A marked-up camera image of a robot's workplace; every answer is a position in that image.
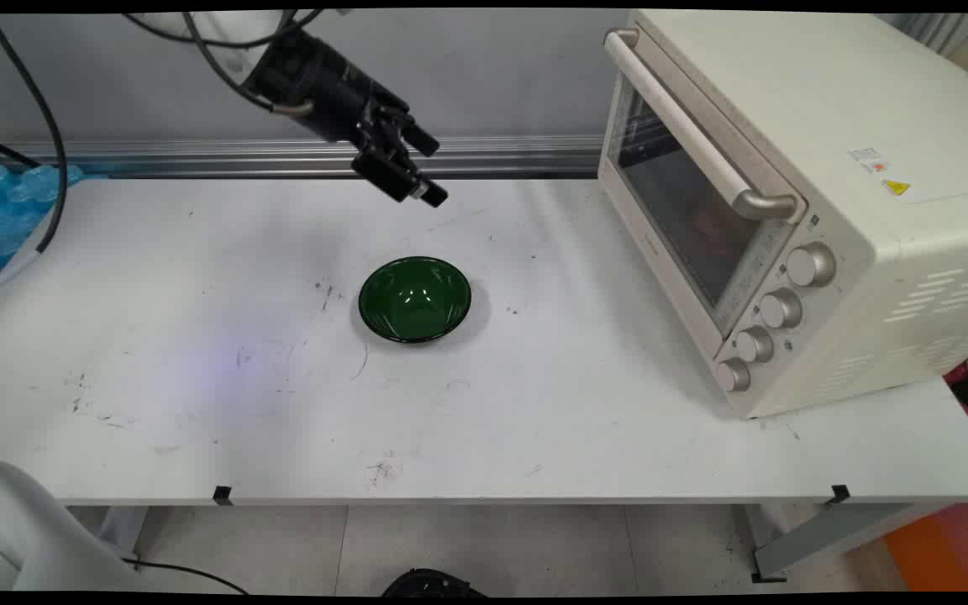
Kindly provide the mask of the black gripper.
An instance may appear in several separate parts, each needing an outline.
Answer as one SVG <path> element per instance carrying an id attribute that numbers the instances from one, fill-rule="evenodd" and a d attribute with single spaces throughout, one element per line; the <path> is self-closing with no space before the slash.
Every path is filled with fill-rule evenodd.
<path id="1" fill-rule="evenodd" d="M 352 169 L 396 202 L 433 208 L 449 196 L 423 175 L 406 145 L 425 157 L 440 142 L 418 125 L 408 105 L 333 46 L 301 30 L 274 39 L 245 79 L 245 89 L 281 108 L 326 142 L 357 146 Z"/>

